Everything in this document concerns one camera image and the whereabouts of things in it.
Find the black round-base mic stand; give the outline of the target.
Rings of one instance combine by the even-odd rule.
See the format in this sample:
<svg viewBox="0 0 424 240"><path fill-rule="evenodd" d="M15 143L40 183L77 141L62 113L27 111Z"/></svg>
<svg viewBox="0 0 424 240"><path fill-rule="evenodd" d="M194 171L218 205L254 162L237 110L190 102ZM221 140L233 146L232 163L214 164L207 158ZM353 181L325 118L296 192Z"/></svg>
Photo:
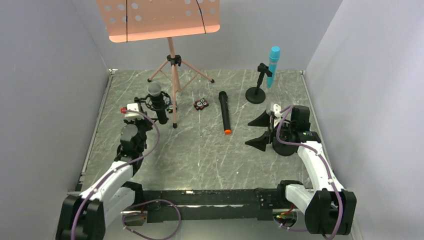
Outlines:
<svg viewBox="0 0 424 240"><path fill-rule="evenodd" d="M266 93L261 89L261 85L263 83L264 77L272 77L273 73L269 70L269 67L263 62L260 63L257 67L257 71L259 72L258 80L256 87L250 87L245 92L245 98L248 102L252 104L261 104L266 99Z"/></svg>
<svg viewBox="0 0 424 240"><path fill-rule="evenodd" d="M296 143L297 142L296 137L293 136L293 135L291 135L291 134L283 134L282 133L280 135L280 139L283 142L290 142L290 143ZM283 144L283 143L281 143L281 142L278 141L277 137L275 137L272 140L272 144L271 145L272 145L273 150L278 155L281 155L281 156L284 156L284 157L288 157L288 156L293 155L294 153L297 152L298 147L299 147L298 145Z"/></svg>

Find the black shock mount tripod stand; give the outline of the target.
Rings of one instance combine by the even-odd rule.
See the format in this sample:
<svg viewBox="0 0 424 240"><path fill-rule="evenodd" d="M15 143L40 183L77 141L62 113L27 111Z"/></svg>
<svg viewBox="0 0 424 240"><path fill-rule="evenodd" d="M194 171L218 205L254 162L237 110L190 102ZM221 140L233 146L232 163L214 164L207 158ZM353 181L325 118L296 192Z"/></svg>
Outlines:
<svg viewBox="0 0 424 240"><path fill-rule="evenodd" d="M157 95L148 94L145 97L135 97L135 103L144 103L146 107L154 112L156 112L157 120L161 125L164 125L168 122L167 109L169 104L166 103L165 99L171 100L169 94L164 91L160 91Z"/></svg>

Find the black silver-grille microphone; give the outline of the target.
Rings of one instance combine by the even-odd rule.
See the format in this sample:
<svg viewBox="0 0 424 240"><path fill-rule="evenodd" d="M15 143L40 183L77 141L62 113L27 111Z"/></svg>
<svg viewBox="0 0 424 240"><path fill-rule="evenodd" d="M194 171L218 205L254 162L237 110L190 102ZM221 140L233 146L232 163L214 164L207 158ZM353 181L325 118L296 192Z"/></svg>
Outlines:
<svg viewBox="0 0 424 240"><path fill-rule="evenodd" d="M161 125L168 122L166 114L166 105L164 95L162 93L162 87L159 83L152 81L149 83L147 88L148 94L150 95L152 109L156 112L157 120Z"/></svg>

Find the black orange-tipped microphone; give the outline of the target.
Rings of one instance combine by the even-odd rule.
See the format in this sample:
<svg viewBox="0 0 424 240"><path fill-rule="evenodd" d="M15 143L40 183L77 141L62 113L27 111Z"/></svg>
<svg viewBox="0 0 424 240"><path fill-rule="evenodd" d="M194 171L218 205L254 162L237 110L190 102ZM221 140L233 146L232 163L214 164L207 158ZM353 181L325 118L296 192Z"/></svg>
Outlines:
<svg viewBox="0 0 424 240"><path fill-rule="evenodd" d="M232 133L232 130L230 125L230 115L229 115L229 108L228 108L227 93L225 91L220 91L218 94L218 100L219 100L220 108L221 108L224 133L226 135L230 135Z"/></svg>

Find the blue microphone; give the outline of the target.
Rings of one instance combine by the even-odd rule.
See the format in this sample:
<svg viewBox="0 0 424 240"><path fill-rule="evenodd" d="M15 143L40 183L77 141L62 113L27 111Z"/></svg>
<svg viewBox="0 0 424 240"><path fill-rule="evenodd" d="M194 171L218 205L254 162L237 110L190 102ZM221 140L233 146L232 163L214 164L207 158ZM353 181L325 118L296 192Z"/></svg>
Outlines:
<svg viewBox="0 0 424 240"><path fill-rule="evenodd" d="M270 89L274 83L276 70L277 70L277 63L280 59L280 55L281 55L281 49L279 46L273 46L270 49L269 56L268 56L268 59L269 59L268 70L272 73L272 76L268 76L266 80L266 87L268 89Z"/></svg>

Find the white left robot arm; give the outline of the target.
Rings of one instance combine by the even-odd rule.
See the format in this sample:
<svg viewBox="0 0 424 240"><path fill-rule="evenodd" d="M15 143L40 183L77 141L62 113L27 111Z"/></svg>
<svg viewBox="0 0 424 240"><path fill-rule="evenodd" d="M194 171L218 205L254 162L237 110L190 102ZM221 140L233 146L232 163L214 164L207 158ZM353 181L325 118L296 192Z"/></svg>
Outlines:
<svg viewBox="0 0 424 240"><path fill-rule="evenodd" d="M125 111L124 122L117 155L107 172L85 191L64 199L55 239L102 240L115 217L144 200L142 185L130 178L141 167L147 132L158 127L135 110Z"/></svg>

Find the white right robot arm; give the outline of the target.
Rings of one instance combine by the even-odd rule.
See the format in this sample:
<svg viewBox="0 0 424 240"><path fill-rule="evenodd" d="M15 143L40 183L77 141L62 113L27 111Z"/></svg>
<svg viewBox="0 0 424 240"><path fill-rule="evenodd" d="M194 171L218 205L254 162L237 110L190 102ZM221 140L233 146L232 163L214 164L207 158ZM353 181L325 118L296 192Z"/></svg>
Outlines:
<svg viewBox="0 0 424 240"><path fill-rule="evenodd" d="M349 235L357 204L355 194L338 181L323 153L319 134L310 130L310 109L303 105L281 108L270 103L251 127L266 127L257 138L246 145L265 151L267 145L280 156L297 154L302 160L311 189L298 180L282 180L276 189L259 188L259 204L265 209L282 208L290 203L290 210L298 209L304 215L306 231L332 240L336 235Z"/></svg>

